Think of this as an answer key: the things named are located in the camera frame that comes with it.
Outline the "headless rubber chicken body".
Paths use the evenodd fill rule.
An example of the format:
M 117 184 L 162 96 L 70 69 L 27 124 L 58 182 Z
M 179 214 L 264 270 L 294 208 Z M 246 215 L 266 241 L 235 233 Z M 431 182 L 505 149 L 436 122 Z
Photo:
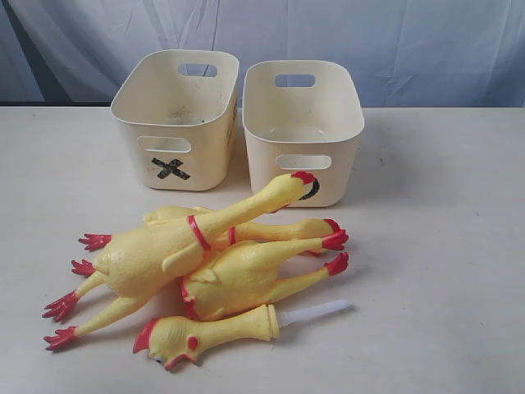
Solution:
M 342 273 L 349 266 L 344 230 L 318 238 L 289 241 L 241 241 L 203 263 L 179 281 L 186 316 L 216 321 L 260 305 L 269 305 Z M 281 265 L 297 254 L 316 249 L 338 250 L 316 271 L 279 278 Z

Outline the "whole yellow rubber chicken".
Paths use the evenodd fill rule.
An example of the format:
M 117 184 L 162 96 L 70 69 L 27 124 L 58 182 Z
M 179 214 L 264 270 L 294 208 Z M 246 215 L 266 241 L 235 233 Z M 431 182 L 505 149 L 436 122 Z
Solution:
M 94 259 L 94 273 L 79 288 L 48 304 L 45 317 L 62 321 L 84 294 L 102 283 L 117 298 L 87 323 L 58 329 L 54 336 L 45 337 L 48 350 L 60 350 L 135 313 L 166 284 L 197 268 L 212 242 L 232 227 L 274 213 L 318 189 L 319 182 L 311 172 L 286 173 L 227 208 L 164 220 L 113 236 Z

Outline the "detached rubber chicken head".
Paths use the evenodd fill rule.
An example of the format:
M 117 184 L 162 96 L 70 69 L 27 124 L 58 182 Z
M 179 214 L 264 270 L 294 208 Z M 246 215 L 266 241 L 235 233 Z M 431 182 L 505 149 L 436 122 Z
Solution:
M 279 335 L 276 308 L 261 305 L 217 321 L 197 321 L 184 316 L 155 318 L 136 337 L 133 352 L 146 350 L 150 358 L 171 370 L 183 360 L 197 364 L 202 353 L 229 341 L 270 341 Z

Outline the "cream bin marked O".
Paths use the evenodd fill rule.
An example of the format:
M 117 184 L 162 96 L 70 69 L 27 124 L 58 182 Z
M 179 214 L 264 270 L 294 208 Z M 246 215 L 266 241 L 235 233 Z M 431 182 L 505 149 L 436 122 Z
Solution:
M 297 207 L 327 207 L 347 191 L 363 111 L 350 73 L 323 60 L 260 62 L 245 74 L 242 121 L 254 193 L 287 172 L 320 186 Z

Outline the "white plastic squeaker tube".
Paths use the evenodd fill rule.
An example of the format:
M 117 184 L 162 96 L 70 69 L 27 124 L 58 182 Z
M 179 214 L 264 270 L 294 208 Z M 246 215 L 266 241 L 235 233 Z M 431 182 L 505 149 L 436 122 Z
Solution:
M 303 323 L 340 311 L 352 310 L 354 306 L 347 300 L 333 300 L 319 305 L 313 305 L 290 311 L 277 311 L 276 319 L 279 328 L 285 328 L 294 323 Z

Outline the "cream bin marked X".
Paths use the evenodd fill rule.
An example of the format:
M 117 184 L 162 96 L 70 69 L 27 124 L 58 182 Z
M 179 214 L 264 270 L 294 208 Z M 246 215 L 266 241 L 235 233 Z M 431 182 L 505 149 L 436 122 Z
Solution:
M 225 178 L 235 140 L 239 60 L 169 49 L 143 57 L 110 106 L 144 185 L 203 191 Z

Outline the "blue backdrop curtain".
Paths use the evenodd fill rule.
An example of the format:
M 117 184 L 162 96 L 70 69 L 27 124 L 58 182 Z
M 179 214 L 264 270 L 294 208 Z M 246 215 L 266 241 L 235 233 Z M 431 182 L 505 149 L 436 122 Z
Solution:
M 522 107 L 521 1 L 4 1 L 1 100 L 104 103 L 146 55 L 346 67 L 367 107 Z

